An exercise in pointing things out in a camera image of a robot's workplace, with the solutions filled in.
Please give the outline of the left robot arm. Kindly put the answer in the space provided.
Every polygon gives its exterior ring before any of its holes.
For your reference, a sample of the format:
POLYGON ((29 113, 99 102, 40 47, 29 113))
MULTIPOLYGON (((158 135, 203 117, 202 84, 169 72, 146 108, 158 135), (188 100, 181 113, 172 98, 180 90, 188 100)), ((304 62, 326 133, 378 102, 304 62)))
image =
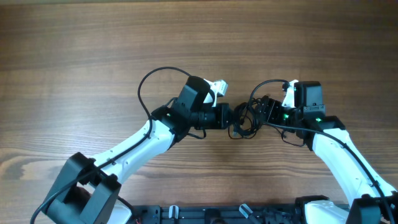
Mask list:
POLYGON ((119 198, 122 184, 191 128, 226 129, 231 110, 216 100, 227 88, 224 80, 188 77, 179 96, 154 110, 138 132, 97 155, 69 157, 39 210, 55 223, 127 223, 132 208, 119 198))

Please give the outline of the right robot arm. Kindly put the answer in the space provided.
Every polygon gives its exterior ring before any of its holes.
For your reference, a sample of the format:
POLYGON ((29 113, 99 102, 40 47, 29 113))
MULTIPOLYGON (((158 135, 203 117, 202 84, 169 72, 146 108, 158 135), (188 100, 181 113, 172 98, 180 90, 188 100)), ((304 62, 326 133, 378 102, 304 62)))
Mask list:
POLYGON ((324 196, 296 200, 302 223, 397 223, 397 190, 357 150, 345 125, 326 115, 320 82, 283 82, 283 101, 263 96, 261 124, 295 133, 329 168, 348 201, 344 210, 324 196))

